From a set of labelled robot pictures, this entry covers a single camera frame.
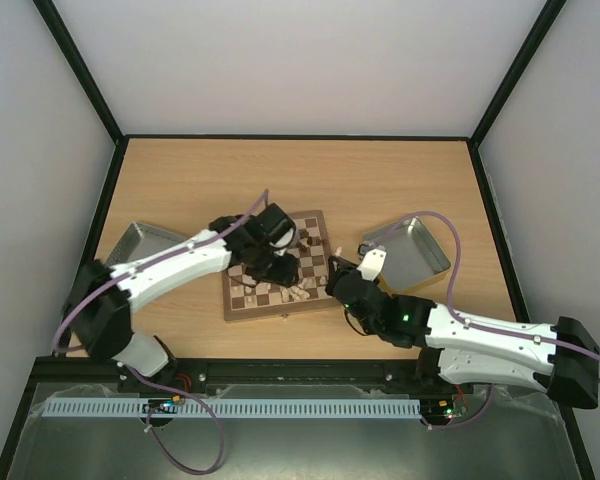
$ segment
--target wooden tabletop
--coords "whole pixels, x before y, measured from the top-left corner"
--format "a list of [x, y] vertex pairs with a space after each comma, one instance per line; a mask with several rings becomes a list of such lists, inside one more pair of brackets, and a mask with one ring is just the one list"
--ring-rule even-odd
[[[362, 233], [415, 210], [446, 215], [462, 239], [454, 304], [514, 320], [464, 142], [330, 140], [130, 141], [97, 256], [105, 259], [129, 224], [193, 235], [217, 217], [244, 212], [265, 188], [285, 211], [322, 210], [332, 248], [357, 261]], [[453, 237], [423, 219], [453, 260]], [[442, 302], [448, 276], [418, 292]], [[360, 337], [342, 309], [228, 324], [220, 274], [190, 282], [144, 307], [134, 327], [157, 334], [177, 357], [280, 359], [416, 358]]]

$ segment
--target gray tray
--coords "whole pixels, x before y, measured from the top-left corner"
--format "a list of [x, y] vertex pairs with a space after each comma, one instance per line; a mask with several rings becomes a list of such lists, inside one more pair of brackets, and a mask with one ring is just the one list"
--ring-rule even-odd
[[[380, 239], [393, 224], [385, 225], [362, 236], [359, 253], [362, 258], [369, 244]], [[451, 262], [431, 232], [418, 217], [407, 220], [383, 240], [387, 258], [381, 275], [387, 286], [403, 292], [429, 282], [451, 268]]]
[[107, 258], [108, 267], [133, 262], [184, 242], [188, 237], [162, 228], [133, 222]]

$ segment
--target gray wall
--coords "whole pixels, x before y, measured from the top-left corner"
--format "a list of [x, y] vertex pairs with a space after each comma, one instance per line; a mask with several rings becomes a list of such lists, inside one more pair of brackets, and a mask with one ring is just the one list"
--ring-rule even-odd
[[56, 0], [126, 133], [470, 135], [544, 0]]
[[[570, 0], [482, 146], [532, 321], [600, 343], [600, 0]], [[600, 478], [600, 407], [577, 412]]]
[[113, 145], [33, 2], [0, 1], [0, 452], [50, 352]]

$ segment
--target perforated metal strip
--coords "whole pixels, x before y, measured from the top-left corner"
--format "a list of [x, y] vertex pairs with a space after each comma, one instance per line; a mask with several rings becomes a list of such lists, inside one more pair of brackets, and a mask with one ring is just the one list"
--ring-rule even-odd
[[[234, 400], [205, 402], [220, 418], [420, 418], [418, 400]], [[148, 400], [136, 398], [52, 398], [43, 417], [138, 417], [147, 412]], [[157, 412], [156, 417], [204, 418], [207, 412], [188, 400], [179, 407]]]

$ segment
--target wooden chessboard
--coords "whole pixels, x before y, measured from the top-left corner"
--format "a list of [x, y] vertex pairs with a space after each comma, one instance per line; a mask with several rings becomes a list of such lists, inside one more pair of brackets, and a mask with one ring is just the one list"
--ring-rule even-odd
[[303, 283], [302, 290], [308, 295], [299, 298], [289, 290], [269, 283], [260, 283], [255, 288], [254, 280], [244, 273], [242, 265], [236, 265], [222, 276], [222, 297], [224, 319], [227, 321], [246, 320], [268, 316], [288, 316], [317, 308], [337, 307], [339, 303], [326, 294], [328, 280], [327, 259], [331, 248], [327, 235], [324, 215], [320, 210], [309, 210], [289, 215], [303, 237], [287, 252], [300, 260], [298, 274]]

